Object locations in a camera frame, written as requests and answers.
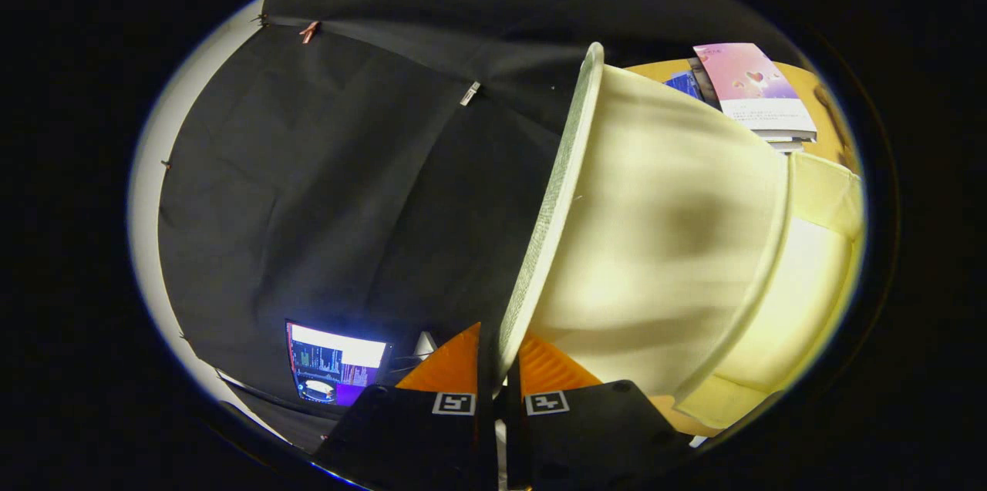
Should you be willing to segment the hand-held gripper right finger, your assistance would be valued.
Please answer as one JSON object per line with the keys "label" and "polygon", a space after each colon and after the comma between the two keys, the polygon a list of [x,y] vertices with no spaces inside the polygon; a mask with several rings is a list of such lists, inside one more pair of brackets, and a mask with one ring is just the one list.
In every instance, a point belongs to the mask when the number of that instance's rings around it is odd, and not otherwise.
{"label": "hand-held gripper right finger", "polygon": [[505,390],[511,490],[655,490],[695,455],[634,382],[604,382],[539,337],[523,339]]}

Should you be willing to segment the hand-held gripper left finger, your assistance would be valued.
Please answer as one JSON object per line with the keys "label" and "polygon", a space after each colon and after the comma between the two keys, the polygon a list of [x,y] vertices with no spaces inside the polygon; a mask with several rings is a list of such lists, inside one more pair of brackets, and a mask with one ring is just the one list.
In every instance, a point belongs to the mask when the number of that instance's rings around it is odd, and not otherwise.
{"label": "hand-held gripper left finger", "polygon": [[489,337],[475,323],[397,385],[374,385],[312,460],[335,490],[496,490]]}

